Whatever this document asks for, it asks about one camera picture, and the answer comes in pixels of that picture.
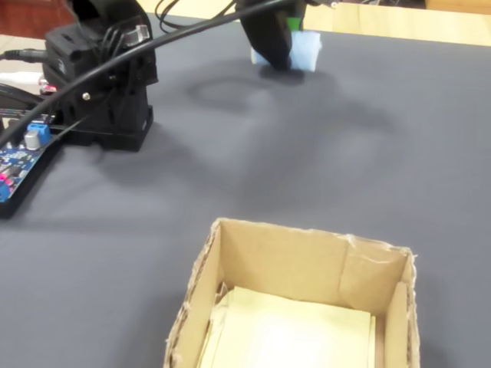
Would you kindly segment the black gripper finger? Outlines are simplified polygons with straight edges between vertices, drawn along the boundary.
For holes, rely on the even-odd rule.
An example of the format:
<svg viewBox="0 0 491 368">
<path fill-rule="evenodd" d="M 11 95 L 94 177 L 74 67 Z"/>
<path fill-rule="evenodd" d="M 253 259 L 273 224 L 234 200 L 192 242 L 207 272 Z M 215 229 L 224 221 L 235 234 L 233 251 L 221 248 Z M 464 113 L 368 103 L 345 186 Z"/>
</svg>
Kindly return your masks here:
<svg viewBox="0 0 491 368">
<path fill-rule="evenodd" d="M 290 1 L 282 1 L 274 8 L 240 19 L 254 51 L 277 71 L 291 68 L 292 35 L 287 24 L 291 8 Z"/>
</svg>

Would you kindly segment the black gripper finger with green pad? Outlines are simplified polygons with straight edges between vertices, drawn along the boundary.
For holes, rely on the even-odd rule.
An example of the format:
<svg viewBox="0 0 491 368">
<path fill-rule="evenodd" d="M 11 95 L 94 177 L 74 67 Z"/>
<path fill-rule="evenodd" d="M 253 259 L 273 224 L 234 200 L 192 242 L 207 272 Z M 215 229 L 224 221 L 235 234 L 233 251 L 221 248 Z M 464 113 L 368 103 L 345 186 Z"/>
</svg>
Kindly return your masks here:
<svg viewBox="0 0 491 368">
<path fill-rule="evenodd" d="M 302 31 L 304 29 L 304 18 L 307 4 L 304 1 L 297 1 L 290 4 L 287 9 L 286 21 L 291 31 Z"/>
</svg>

